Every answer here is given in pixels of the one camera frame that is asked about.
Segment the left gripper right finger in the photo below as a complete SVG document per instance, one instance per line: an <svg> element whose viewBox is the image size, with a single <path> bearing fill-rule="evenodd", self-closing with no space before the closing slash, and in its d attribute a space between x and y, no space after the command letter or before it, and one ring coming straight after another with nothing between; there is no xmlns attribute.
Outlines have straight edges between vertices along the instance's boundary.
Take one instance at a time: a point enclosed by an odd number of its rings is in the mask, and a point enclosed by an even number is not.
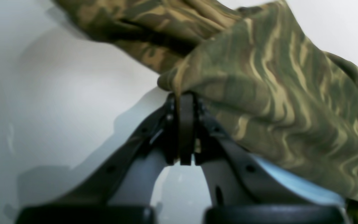
<svg viewBox="0 0 358 224"><path fill-rule="evenodd" d="M214 207L245 204L312 205L280 184L239 146L195 93L185 94L193 122L195 164L203 170Z"/></svg>

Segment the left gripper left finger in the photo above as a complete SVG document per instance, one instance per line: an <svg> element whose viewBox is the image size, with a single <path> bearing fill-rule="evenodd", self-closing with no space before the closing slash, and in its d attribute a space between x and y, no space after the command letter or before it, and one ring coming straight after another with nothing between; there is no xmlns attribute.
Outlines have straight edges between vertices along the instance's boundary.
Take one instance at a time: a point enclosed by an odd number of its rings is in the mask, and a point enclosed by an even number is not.
<svg viewBox="0 0 358 224"><path fill-rule="evenodd" d="M55 204L148 206L161 171L178 159L187 165L187 94L171 93L119 149Z"/></svg>

